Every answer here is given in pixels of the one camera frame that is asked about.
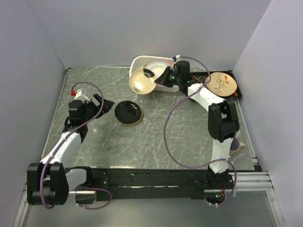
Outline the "white scalloped bowl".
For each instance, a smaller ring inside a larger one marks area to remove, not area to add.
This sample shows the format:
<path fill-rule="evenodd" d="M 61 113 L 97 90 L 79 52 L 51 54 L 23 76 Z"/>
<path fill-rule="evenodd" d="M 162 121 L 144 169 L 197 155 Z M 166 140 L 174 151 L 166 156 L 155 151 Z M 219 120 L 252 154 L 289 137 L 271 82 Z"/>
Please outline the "white scalloped bowl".
<path fill-rule="evenodd" d="M 166 66 L 163 65 L 164 61 L 153 61 L 150 63 L 147 63 L 144 68 L 152 71 L 155 76 L 159 77 L 164 70 L 167 68 Z"/>

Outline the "cream plate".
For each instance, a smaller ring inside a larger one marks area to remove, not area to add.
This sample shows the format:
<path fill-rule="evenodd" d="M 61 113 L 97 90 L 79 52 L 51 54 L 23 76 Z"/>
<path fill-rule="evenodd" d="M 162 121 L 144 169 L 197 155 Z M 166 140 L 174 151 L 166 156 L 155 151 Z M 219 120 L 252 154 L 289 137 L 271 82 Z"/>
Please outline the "cream plate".
<path fill-rule="evenodd" d="M 166 66 L 166 67 L 170 67 L 170 68 L 171 68 L 171 67 L 174 66 L 174 63 L 168 62 L 168 61 L 164 61 L 164 62 L 163 62 L 163 65 Z"/>

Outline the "cream green glazed saucer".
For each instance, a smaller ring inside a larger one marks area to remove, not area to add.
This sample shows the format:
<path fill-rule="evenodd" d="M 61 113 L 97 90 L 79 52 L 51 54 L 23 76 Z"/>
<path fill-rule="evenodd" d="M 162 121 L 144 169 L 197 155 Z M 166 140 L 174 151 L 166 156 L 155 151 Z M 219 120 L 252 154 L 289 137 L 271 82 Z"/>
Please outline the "cream green glazed saucer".
<path fill-rule="evenodd" d="M 145 95 L 152 92 L 156 83 L 154 82 L 155 74 L 148 69 L 138 69 L 132 73 L 129 78 L 129 86 L 137 94 Z"/>

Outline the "black glossy saucer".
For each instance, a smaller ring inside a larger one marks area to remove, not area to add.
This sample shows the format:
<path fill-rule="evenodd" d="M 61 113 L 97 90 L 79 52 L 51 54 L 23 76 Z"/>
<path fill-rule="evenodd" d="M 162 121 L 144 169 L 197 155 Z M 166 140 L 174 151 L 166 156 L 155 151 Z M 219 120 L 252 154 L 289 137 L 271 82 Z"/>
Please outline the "black glossy saucer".
<path fill-rule="evenodd" d="M 133 101 L 122 101 L 115 107 L 115 116 L 118 117 L 124 113 L 135 114 L 143 112 L 138 104 Z"/>

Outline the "small beige saucer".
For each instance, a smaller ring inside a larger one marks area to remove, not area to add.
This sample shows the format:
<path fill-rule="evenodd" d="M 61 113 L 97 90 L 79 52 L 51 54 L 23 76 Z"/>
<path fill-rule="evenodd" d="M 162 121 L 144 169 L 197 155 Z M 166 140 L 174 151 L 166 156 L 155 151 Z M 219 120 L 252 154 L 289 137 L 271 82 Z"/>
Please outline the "small beige saucer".
<path fill-rule="evenodd" d="M 124 125 L 131 126 L 138 124 L 142 120 L 142 118 L 143 118 L 143 112 L 138 112 L 135 114 L 124 113 L 118 117 L 118 120 Z"/>

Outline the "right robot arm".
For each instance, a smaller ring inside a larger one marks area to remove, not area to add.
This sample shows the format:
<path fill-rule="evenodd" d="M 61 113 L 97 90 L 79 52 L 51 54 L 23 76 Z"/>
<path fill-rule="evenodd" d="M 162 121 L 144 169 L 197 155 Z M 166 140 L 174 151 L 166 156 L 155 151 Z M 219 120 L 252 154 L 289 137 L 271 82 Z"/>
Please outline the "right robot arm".
<path fill-rule="evenodd" d="M 177 85 L 185 94 L 186 99 L 192 99 L 208 112 L 208 132 L 213 139 L 211 161 L 206 163 L 208 168 L 206 183 L 212 188 L 218 188 L 229 181 L 228 159 L 230 148 L 240 129 L 236 103 L 223 99 L 211 92 L 207 85 L 214 80 L 214 75 L 208 72 L 203 83 L 190 72 L 188 61 L 177 61 L 155 80 L 157 85 L 172 87 Z"/>

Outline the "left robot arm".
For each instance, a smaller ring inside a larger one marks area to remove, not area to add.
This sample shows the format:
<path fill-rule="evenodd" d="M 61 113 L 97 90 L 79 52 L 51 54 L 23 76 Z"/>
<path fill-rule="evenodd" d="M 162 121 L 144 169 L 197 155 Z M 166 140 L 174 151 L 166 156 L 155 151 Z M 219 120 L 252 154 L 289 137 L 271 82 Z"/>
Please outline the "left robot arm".
<path fill-rule="evenodd" d="M 71 154 L 83 143 L 87 122 L 108 113 L 113 101 L 94 94 L 99 102 L 90 99 L 74 99 L 68 104 L 68 113 L 61 137 L 50 153 L 38 163 L 27 168 L 27 202 L 29 205 L 46 205 L 51 209 L 63 205 L 70 191 L 77 188 L 90 189 L 94 184 L 92 170 L 88 166 L 64 168 Z"/>

